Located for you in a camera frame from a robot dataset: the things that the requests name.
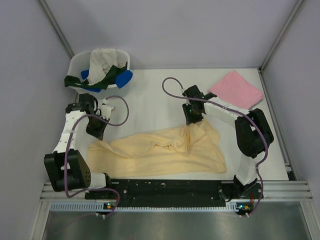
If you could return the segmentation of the cream yellow t shirt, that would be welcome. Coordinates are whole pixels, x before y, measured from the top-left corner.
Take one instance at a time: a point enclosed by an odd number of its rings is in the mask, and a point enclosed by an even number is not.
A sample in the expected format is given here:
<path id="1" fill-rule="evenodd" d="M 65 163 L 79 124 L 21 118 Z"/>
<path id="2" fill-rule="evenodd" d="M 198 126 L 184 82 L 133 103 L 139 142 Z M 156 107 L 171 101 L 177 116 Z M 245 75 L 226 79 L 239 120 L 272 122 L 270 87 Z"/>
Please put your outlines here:
<path id="1" fill-rule="evenodd" d="M 87 164 L 112 178 L 152 177 L 227 170 L 220 135 L 207 120 L 131 135 L 88 147 Z"/>

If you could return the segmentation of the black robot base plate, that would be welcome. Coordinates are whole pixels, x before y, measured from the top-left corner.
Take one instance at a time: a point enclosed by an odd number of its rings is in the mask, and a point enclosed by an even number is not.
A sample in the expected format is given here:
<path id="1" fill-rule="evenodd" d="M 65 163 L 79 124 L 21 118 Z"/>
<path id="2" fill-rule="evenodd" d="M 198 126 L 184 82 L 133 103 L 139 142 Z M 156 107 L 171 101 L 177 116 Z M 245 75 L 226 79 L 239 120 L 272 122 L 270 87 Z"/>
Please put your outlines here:
<path id="1" fill-rule="evenodd" d="M 224 207 L 232 200 L 258 200 L 261 184 L 256 182 L 245 197 L 232 194 L 233 181 L 174 179 L 112 179 L 110 191 L 89 191 L 86 200 L 119 199 L 119 207 Z"/>

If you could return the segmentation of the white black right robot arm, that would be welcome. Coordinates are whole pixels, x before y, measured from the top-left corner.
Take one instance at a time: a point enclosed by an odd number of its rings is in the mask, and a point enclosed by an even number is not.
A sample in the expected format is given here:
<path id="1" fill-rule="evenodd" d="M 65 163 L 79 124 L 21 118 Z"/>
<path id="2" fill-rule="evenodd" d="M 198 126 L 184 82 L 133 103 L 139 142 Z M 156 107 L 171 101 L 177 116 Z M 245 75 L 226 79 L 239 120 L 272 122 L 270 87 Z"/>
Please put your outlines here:
<path id="1" fill-rule="evenodd" d="M 236 107 L 213 93 L 203 94 L 196 85 L 182 90 L 187 102 L 182 105 L 186 124 L 196 124 L 203 115 L 220 119 L 235 129 L 236 143 L 241 151 L 240 164 L 233 177 L 231 193 L 239 198 L 249 195 L 257 183 L 255 158 L 274 141 L 274 135 L 264 112 Z"/>

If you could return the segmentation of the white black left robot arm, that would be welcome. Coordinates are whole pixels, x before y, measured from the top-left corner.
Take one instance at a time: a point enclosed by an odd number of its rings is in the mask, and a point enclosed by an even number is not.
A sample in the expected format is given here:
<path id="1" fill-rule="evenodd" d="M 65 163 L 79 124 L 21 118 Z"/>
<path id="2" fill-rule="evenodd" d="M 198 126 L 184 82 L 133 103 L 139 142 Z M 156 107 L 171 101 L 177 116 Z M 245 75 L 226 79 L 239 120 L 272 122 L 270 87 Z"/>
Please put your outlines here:
<path id="1" fill-rule="evenodd" d="M 102 198 L 109 198 L 114 191 L 105 173 L 90 170 L 80 148 L 85 135 L 102 140 L 107 123 L 99 120 L 98 100 L 80 94 L 78 102 L 65 109 L 65 124 L 58 144 L 44 157 L 44 166 L 55 192 L 65 190 L 96 189 Z"/>

